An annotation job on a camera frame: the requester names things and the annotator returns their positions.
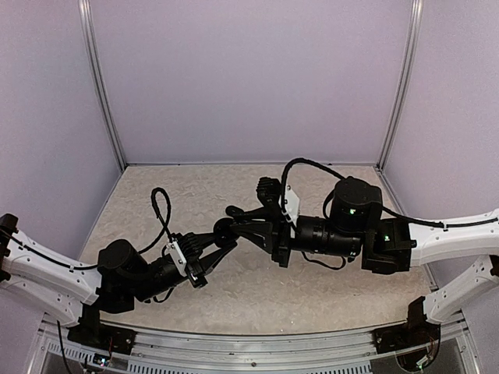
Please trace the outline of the black earbud charging case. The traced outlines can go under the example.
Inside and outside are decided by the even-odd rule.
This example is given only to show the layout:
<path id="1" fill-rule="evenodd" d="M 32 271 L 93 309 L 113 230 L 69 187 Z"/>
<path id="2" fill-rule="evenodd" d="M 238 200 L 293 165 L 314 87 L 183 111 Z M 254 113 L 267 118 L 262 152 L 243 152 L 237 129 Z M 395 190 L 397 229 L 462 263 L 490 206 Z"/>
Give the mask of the black earbud charging case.
<path id="1" fill-rule="evenodd" d="M 227 206 L 225 208 L 225 213 L 227 216 L 236 219 L 236 218 L 243 217 L 245 214 L 245 211 L 237 206 Z"/>

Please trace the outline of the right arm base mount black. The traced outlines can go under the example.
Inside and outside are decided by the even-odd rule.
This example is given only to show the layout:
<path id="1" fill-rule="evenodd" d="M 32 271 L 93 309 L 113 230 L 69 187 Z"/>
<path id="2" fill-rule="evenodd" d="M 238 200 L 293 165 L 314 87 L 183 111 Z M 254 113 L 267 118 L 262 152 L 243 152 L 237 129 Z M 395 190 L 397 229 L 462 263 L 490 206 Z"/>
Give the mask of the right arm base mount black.
<path id="1" fill-rule="evenodd" d="M 409 327 L 408 323 L 381 327 L 372 332 L 377 353 L 401 351 L 418 347 L 439 340 L 441 326 L 424 323 L 421 326 Z"/>

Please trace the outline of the black round earbud case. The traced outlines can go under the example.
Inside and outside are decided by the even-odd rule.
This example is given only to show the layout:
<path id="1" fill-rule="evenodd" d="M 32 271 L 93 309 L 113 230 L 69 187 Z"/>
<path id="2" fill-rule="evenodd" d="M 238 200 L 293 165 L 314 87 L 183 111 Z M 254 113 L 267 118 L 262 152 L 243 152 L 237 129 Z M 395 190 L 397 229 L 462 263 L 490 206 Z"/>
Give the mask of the black round earbud case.
<path id="1" fill-rule="evenodd" d="M 239 236 L 235 234 L 231 226 L 234 224 L 234 220 L 232 218 L 222 218 L 218 220 L 213 227 L 213 233 L 215 235 L 214 244 L 218 248 L 225 247 L 227 245 L 231 245 L 236 243 L 239 239 Z"/>

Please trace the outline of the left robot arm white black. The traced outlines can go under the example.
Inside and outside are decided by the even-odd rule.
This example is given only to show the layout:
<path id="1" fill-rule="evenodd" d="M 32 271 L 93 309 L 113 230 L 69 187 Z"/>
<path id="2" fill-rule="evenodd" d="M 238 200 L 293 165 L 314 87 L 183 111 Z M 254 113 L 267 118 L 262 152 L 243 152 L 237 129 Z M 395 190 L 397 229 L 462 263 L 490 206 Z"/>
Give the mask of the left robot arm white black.
<path id="1" fill-rule="evenodd" d="M 237 245 L 232 221 L 216 223 L 211 233 L 168 236 L 160 256 L 147 262 L 142 252 L 117 239 L 90 265 L 63 256 L 32 240 L 10 213 L 1 217 L 1 288 L 28 298 L 63 326 L 76 328 L 95 347 L 109 338 L 101 312 L 121 314 L 136 302 L 161 303 L 188 282 L 207 284 L 207 275 Z"/>

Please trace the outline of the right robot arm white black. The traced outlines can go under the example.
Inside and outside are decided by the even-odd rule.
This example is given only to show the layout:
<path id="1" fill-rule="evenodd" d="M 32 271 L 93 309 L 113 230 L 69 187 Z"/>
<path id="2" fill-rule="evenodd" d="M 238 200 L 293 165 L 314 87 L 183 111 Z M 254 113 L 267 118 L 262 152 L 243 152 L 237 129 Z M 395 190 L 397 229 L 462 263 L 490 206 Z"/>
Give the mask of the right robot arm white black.
<path id="1" fill-rule="evenodd" d="M 372 273 L 392 275 L 443 259 L 475 256 L 476 261 L 442 289 L 411 302 L 399 340 L 414 346 L 430 330 L 475 298 L 498 286 L 498 212 L 444 221 L 422 221 L 386 211 L 380 188 L 347 177 L 327 198 L 325 218 L 302 215 L 290 186 L 262 178 L 257 186 L 261 208 L 226 210 L 235 235 L 251 241 L 286 267 L 291 252 L 361 259 Z"/>

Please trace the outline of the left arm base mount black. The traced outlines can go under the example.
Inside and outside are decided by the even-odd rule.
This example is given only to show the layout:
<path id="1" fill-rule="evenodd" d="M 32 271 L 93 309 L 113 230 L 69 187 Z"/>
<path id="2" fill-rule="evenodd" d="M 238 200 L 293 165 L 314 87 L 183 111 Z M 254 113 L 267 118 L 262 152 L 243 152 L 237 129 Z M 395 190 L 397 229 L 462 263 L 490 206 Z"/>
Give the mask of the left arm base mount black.
<path id="1" fill-rule="evenodd" d="M 97 330 L 74 326 L 68 330 L 68 339 L 102 351 L 129 355 L 135 344 L 137 332 L 116 326 L 101 325 Z"/>

